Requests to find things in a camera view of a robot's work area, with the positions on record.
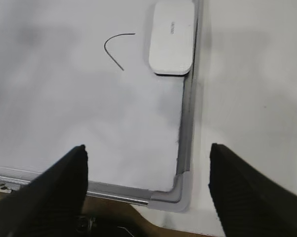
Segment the whiteboard eraser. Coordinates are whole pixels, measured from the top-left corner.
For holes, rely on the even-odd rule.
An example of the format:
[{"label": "whiteboard eraser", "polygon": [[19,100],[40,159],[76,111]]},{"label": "whiteboard eraser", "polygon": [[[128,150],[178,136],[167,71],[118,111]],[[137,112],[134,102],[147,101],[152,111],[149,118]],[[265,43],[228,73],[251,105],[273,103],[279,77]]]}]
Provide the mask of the whiteboard eraser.
[{"label": "whiteboard eraser", "polygon": [[148,62],[156,74],[185,75],[193,61],[194,4],[188,0],[155,5]]}]

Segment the gray plastic corner piece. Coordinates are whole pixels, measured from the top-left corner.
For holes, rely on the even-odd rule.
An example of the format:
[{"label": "gray plastic corner piece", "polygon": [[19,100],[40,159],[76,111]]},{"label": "gray plastic corner piece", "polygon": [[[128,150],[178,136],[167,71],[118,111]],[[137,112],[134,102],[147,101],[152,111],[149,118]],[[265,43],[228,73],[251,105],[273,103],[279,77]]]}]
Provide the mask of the gray plastic corner piece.
[{"label": "gray plastic corner piece", "polygon": [[183,211],[190,203],[191,188],[191,172],[185,171],[176,176],[174,187],[170,192],[154,192],[147,207],[163,211]]}]

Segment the whiteboard surface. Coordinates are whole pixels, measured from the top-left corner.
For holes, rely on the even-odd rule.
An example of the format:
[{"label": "whiteboard surface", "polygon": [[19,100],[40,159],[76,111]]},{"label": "whiteboard surface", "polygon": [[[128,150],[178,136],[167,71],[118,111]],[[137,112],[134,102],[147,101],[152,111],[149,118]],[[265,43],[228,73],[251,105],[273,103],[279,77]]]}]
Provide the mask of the whiteboard surface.
[{"label": "whiteboard surface", "polygon": [[[85,144],[89,180],[168,191],[183,78],[148,65],[155,0],[0,0],[0,166],[43,172]],[[104,51],[124,68],[122,71]]]}]

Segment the curved line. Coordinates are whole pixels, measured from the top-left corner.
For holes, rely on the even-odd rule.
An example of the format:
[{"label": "curved line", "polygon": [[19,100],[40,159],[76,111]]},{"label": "curved line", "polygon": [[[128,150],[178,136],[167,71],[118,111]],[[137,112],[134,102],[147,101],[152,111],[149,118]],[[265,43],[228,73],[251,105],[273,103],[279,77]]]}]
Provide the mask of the curved line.
[{"label": "curved line", "polygon": [[104,44],[104,49],[106,51],[106,53],[108,54],[108,56],[118,65],[118,67],[121,68],[121,70],[124,71],[124,68],[117,62],[117,60],[114,59],[114,57],[112,57],[112,55],[108,52],[107,48],[106,48],[106,45],[108,43],[108,41],[110,41],[111,39],[115,38],[115,37],[118,37],[118,36],[132,36],[132,35],[135,35],[135,33],[126,33],[126,34],[119,34],[119,35],[115,35],[115,36],[112,36],[110,37],[108,40],[106,40],[105,44]]}]

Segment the black padded object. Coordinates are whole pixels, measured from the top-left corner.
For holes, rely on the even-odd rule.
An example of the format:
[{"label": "black padded object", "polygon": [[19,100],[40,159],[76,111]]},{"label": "black padded object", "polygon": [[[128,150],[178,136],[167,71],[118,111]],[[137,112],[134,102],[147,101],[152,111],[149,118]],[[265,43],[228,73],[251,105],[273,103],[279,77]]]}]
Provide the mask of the black padded object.
[{"label": "black padded object", "polygon": [[227,237],[297,237],[297,196],[224,145],[210,154],[210,193]]},{"label": "black padded object", "polygon": [[0,237],[73,236],[88,184],[85,146],[0,201]]}]

